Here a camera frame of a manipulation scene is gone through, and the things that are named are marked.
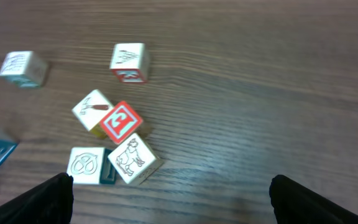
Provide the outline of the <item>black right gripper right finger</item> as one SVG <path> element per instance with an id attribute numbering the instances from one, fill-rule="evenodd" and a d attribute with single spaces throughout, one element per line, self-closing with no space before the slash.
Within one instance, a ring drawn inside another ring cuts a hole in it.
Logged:
<path id="1" fill-rule="evenodd" d="M 358 215 L 284 175 L 276 175 L 269 187 L 278 224 L 358 224 Z"/>

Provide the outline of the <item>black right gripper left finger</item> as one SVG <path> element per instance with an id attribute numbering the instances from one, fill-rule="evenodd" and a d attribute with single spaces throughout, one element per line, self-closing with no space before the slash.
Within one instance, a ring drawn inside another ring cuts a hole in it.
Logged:
<path id="1" fill-rule="evenodd" d="M 0 206 L 0 224 L 69 224 L 73 177 L 65 172 Z"/>

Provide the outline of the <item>wooden block teal side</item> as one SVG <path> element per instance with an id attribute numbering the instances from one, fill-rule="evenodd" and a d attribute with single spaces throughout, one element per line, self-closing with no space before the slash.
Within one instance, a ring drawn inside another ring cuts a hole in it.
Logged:
<path id="1" fill-rule="evenodd" d="M 112 153 L 110 163 L 128 185 L 139 185 L 162 164 L 163 160 L 137 134 L 131 134 Z"/>

